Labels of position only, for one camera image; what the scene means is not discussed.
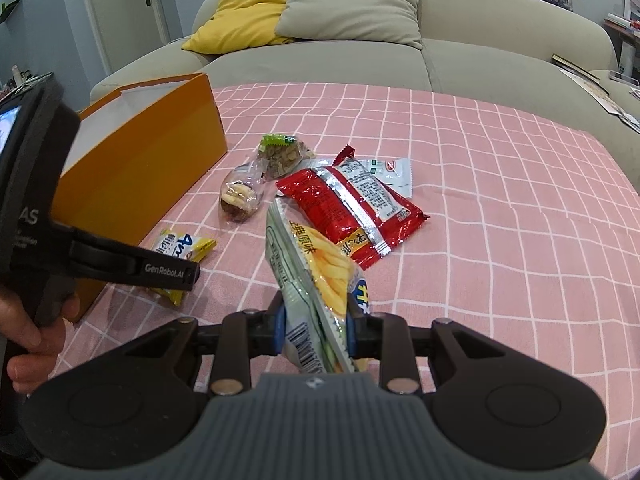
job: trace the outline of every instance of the silver stripe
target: silver stripe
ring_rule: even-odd
[[[391,252],[391,248],[382,237],[382,233],[378,229],[378,226],[368,213],[364,211],[362,206],[356,200],[356,197],[354,197],[347,188],[344,187],[344,184],[341,183],[340,180],[338,180],[337,177],[327,168],[311,168],[311,171],[322,179],[329,189],[331,189],[331,191],[333,191],[342,201],[345,207],[357,220],[358,224],[360,224],[360,227],[362,227],[362,230],[367,235],[367,238],[369,238],[369,241],[372,243],[376,252],[380,256],[386,256],[389,254]]]

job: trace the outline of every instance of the box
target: box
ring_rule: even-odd
[[[51,217],[126,244],[138,245],[226,153],[205,74],[119,88],[80,117]],[[78,280],[79,317],[104,285]]]

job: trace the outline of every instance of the sofa backrest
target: sofa backrest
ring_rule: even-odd
[[[420,0],[423,38],[492,46],[586,70],[616,67],[609,36],[594,22],[541,0]]]
[[[191,29],[192,34],[195,34],[200,27],[213,17],[216,13],[216,9],[218,8],[219,1],[220,0],[204,0],[200,6],[200,10],[196,14],[196,19],[193,20],[193,28]]]

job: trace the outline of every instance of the door frame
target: door frame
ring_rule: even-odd
[[[102,63],[102,67],[104,68],[104,71],[108,75],[111,75],[113,74],[113,69],[111,68],[111,64],[109,63],[109,58],[107,57],[107,53],[104,48],[104,43],[102,42],[102,37],[98,29],[98,21],[95,17],[94,4],[92,3],[91,0],[84,0],[84,6],[86,7],[87,14],[89,15],[89,23],[91,25],[92,33],[94,34],[95,44],[98,47],[100,62]],[[158,27],[160,40],[163,44],[167,44],[169,43],[169,32],[168,32],[166,19],[164,17],[164,11],[162,10],[160,0],[151,0],[151,6],[154,9],[154,16],[156,18],[156,27]]]

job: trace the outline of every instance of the beige pillow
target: beige pillow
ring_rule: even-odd
[[[302,40],[364,40],[422,49],[418,0],[287,0],[276,34]]]

